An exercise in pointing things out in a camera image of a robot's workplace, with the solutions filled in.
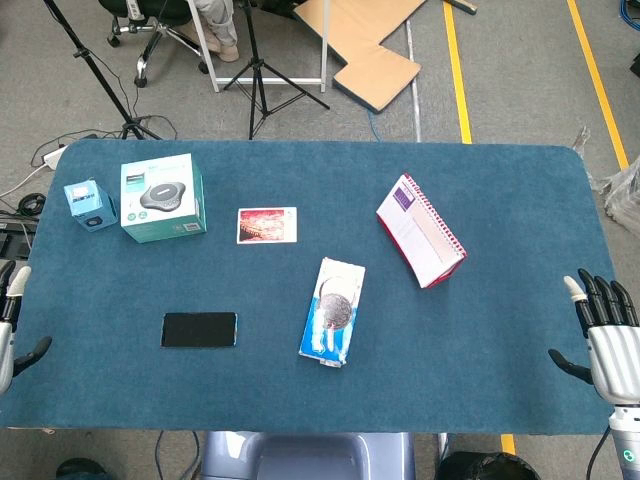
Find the robot right five-finger hand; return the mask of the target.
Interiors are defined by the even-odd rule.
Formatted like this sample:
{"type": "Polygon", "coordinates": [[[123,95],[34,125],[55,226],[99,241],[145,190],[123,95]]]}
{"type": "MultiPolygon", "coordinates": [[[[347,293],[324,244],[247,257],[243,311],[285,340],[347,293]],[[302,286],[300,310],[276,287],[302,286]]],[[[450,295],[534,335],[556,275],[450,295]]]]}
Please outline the robot right five-finger hand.
{"type": "Polygon", "coordinates": [[[587,270],[563,278],[586,342],[588,367],[548,354],[566,374],[592,385],[611,405],[639,404],[639,314],[626,288],[587,270]]]}

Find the robot left five-finger hand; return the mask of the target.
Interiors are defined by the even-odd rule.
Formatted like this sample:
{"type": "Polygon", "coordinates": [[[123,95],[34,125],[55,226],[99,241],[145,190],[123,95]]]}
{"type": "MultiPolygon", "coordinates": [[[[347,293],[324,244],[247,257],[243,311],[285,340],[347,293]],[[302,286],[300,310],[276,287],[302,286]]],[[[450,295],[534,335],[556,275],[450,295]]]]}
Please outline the robot left five-finger hand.
{"type": "Polygon", "coordinates": [[[21,267],[15,277],[14,260],[7,261],[1,267],[1,394],[10,388],[14,377],[36,364],[48,352],[52,338],[45,336],[34,349],[24,356],[15,356],[15,337],[27,281],[31,267],[21,267]]]}

